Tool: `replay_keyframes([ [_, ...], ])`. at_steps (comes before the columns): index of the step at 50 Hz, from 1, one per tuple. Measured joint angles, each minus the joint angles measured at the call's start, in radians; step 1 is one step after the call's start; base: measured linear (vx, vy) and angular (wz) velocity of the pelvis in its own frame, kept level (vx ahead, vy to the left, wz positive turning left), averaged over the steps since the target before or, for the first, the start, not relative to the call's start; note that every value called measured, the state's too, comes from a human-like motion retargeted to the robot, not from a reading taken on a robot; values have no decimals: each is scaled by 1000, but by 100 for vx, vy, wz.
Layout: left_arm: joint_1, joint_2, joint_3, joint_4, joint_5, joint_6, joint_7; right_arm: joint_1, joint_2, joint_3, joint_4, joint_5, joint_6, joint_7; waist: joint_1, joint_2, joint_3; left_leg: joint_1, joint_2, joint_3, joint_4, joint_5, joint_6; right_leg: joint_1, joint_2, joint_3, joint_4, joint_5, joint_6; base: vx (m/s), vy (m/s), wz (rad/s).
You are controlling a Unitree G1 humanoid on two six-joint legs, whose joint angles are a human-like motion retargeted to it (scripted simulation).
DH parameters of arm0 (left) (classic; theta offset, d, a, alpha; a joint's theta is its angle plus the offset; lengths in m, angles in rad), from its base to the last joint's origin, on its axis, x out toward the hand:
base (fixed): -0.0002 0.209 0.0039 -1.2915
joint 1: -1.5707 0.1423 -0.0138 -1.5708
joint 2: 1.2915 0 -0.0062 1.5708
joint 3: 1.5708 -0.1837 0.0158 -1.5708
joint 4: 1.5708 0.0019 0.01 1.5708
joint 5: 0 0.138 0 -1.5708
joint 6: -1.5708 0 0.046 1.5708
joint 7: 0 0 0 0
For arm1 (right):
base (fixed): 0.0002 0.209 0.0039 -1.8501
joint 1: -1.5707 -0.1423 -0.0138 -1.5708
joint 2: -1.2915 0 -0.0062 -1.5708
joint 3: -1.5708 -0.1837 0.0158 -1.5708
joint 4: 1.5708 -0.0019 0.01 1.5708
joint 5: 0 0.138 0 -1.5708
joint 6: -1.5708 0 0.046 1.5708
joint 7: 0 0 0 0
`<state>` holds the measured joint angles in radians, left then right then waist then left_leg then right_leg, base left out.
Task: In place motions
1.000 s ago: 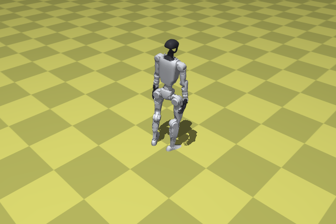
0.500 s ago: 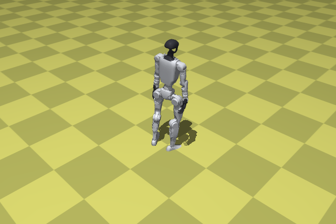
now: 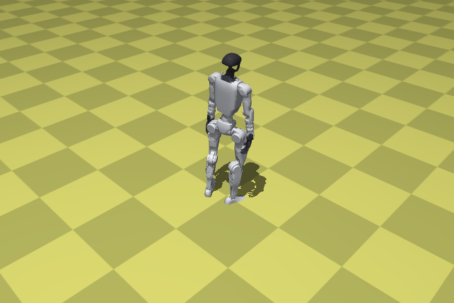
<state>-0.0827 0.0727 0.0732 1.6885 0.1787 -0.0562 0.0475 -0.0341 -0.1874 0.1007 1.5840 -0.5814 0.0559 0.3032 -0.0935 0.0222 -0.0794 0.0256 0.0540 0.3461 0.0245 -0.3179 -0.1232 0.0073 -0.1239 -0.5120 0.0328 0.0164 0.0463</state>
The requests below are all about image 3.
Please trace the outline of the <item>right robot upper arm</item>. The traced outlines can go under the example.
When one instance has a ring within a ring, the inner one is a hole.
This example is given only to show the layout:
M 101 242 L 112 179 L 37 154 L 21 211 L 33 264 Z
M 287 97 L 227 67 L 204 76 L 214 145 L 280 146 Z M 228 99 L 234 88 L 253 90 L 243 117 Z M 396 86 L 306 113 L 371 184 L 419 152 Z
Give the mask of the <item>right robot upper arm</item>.
M 248 84 L 240 83 L 238 85 L 238 92 L 242 96 L 243 101 L 243 115 L 250 117 L 251 108 L 251 94 L 252 89 Z

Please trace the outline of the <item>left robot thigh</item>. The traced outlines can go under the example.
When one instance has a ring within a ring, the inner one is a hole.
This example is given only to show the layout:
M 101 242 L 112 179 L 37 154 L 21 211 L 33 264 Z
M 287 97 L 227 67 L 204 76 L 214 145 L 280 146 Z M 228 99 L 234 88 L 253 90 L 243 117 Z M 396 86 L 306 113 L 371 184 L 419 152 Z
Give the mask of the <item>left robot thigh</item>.
M 209 164 L 213 165 L 217 163 L 218 156 L 217 156 L 217 151 L 218 151 L 218 144 L 219 144 L 219 139 L 221 137 L 221 133 L 216 130 L 216 123 L 218 119 L 214 119 L 209 122 L 207 125 L 207 130 L 209 132 L 208 139 L 209 139 Z

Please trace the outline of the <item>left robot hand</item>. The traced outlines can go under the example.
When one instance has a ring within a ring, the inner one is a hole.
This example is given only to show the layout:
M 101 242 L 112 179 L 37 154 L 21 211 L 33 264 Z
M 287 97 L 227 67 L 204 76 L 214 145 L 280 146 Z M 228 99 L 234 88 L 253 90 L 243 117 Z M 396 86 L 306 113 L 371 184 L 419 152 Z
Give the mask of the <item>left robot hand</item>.
M 209 134 L 209 133 L 208 133 L 208 130 L 207 130 L 207 125 L 209 124 L 210 121 L 214 120 L 214 118 L 211 119 L 211 120 L 210 120 L 210 119 L 211 119 L 210 115 L 207 115 L 207 120 L 208 120 L 208 121 L 206 122 L 206 133 L 207 133 L 207 134 Z

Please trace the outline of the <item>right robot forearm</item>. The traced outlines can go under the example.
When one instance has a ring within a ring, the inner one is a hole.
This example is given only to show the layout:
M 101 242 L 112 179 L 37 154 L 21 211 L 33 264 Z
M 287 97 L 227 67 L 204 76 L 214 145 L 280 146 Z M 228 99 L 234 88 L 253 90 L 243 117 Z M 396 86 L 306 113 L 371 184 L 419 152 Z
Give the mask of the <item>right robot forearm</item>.
M 253 121 L 254 121 L 254 109 L 251 109 L 250 117 L 245 117 L 245 126 L 246 126 L 246 131 L 247 131 L 247 137 L 250 133 L 253 134 L 253 138 L 255 136 Z

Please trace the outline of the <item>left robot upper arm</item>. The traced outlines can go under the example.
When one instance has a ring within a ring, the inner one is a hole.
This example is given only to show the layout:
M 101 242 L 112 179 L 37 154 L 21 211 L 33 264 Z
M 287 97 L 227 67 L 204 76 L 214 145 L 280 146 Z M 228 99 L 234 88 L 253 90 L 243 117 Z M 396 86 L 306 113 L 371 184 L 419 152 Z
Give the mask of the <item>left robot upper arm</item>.
M 210 92 L 210 100 L 215 101 L 215 79 L 220 73 L 214 72 L 213 74 L 209 75 L 209 92 Z

